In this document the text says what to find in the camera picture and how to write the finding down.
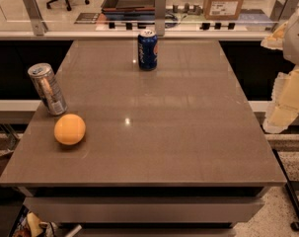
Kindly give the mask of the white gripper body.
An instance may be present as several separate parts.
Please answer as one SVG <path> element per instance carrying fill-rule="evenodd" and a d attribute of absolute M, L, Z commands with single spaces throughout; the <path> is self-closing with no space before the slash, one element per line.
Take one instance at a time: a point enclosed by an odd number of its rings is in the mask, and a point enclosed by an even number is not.
<path fill-rule="evenodd" d="M 299 8 L 288 20 L 283 39 L 283 56 L 299 64 Z"/>

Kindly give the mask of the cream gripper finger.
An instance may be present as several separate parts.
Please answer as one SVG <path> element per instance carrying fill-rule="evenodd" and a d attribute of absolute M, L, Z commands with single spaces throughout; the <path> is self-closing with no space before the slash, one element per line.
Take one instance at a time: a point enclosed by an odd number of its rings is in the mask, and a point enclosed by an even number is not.
<path fill-rule="evenodd" d="M 280 133 L 299 115 L 299 65 L 288 74 L 279 72 L 273 85 L 271 102 L 265 112 L 263 129 Z"/>
<path fill-rule="evenodd" d="M 264 38 L 261 46 L 268 49 L 283 50 L 283 39 L 287 25 L 287 22 L 283 23 L 271 35 Z"/>

